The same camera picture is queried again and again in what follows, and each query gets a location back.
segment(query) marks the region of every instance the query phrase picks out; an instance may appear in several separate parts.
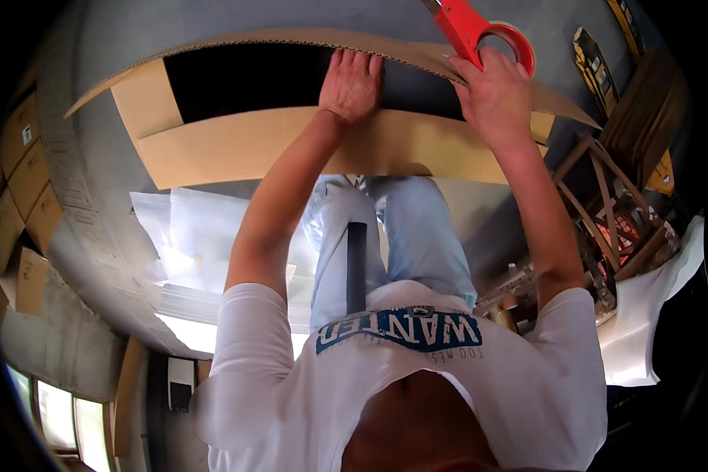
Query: concrete floor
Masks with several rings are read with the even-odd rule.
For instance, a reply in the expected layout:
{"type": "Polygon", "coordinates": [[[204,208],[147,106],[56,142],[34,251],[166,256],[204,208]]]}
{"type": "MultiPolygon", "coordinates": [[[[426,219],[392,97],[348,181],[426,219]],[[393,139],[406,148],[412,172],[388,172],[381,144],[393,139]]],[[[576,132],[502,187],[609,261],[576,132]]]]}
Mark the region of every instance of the concrete floor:
{"type": "MultiPolygon", "coordinates": [[[[572,35],[576,28],[585,26],[598,41],[619,90],[623,90],[631,76],[633,65],[626,43],[604,0],[471,3],[487,18],[519,28],[535,48],[538,64],[535,78],[569,96],[596,119],[599,116],[595,103],[572,62],[572,35]]],[[[642,21],[640,25],[646,38],[656,37],[650,24],[642,21]]],[[[445,42],[417,0],[80,0],[69,7],[56,27],[54,41],[65,48],[66,56],[50,57],[50,62],[61,66],[48,69],[46,64],[44,74],[40,74],[40,82],[44,78],[60,89],[59,94],[44,102],[55,100],[58,110],[67,109],[96,82],[150,54],[218,33],[270,26],[327,26],[410,41],[445,42]]],[[[42,90],[40,83],[41,104],[42,90]]],[[[76,136],[77,164],[90,203],[99,215],[120,267],[111,273],[95,262],[89,248],[99,241],[91,241],[96,236],[79,231],[68,217],[61,222],[50,246],[53,265],[114,328],[134,334],[147,345],[170,354],[202,357],[189,352],[152,315],[158,306],[159,288],[149,281],[147,271],[157,254],[145,231],[130,215],[129,192],[156,192],[156,189],[129,140],[112,95],[105,92],[92,100],[73,116],[70,124],[70,132],[76,136]],[[120,280],[114,277],[125,278],[132,289],[117,289],[120,280]]],[[[577,129],[584,128],[557,120],[546,158],[551,168],[568,153],[573,131],[577,129]]],[[[56,175],[53,184],[56,188],[59,185],[56,175]]],[[[441,187],[480,286],[499,268],[526,253],[516,204],[507,187],[464,181],[445,181],[441,187]]],[[[198,188],[248,198],[256,182],[198,188]]]]}

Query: cardboard flap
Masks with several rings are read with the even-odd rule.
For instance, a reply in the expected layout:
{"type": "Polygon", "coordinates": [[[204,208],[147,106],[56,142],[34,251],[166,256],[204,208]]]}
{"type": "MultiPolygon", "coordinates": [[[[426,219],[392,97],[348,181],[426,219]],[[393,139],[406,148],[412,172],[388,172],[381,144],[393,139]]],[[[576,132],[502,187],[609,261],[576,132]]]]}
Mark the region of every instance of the cardboard flap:
{"type": "MultiPolygon", "coordinates": [[[[211,48],[227,44],[250,43],[289,43],[311,44],[332,48],[345,48],[354,51],[372,53],[400,63],[409,64],[425,70],[444,79],[466,84],[457,72],[450,66],[446,54],[453,54],[453,48],[445,44],[411,43],[387,36],[369,33],[357,33],[341,29],[328,28],[273,28],[259,29],[237,33],[225,33],[213,38],[201,39],[196,42],[171,48],[167,51],[147,57],[126,69],[116,72],[101,81],[82,95],[66,112],[66,117],[73,114],[79,107],[120,82],[126,74],[137,67],[181,52],[194,51],[201,48],[211,48]]],[[[532,108],[535,111],[550,113],[556,116],[572,118],[600,129],[598,124],[585,112],[579,109],[566,97],[551,88],[533,81],[532,108]]]]}
{"type": "MultiPolygon", "coordinates": [[[[161,190],[259,179],[316,112],[317,107],[266,109],[173,127],[139,139],[140,157],[161,190]]],[[[544,155],[547,148],[539,147],[544,155]]],[[[493,153],[467,123],[392,109],[353,129],[323,174],[507,183],[493,153]]]]}

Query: person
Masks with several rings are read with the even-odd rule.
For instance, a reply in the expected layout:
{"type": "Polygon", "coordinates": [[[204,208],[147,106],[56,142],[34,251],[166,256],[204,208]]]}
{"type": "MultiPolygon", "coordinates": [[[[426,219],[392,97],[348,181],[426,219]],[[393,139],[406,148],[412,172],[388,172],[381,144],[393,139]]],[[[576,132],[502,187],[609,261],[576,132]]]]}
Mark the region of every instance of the person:
{"type": "Polygon", "coordinates": [[[428,177],[321,176],[377,108],[383,59],[333,52],[319,111],[257,187],[234,241],[210,380],[227,387],[211,470],[584,470],[605,440],[594,301],[572,222],[530,132],[529,77],[491,48],[450,59],[463,116],[508,179],[538,280],[525,338],[472,316],[477,294],[428,177]],[[388,238],[387,269],[376,218],[388,238]],[[285,268],[302,220],[319,250],[294,361],[285,268]],[[347,224],[367,223],[367,310],[346,312],[347,224]]]}

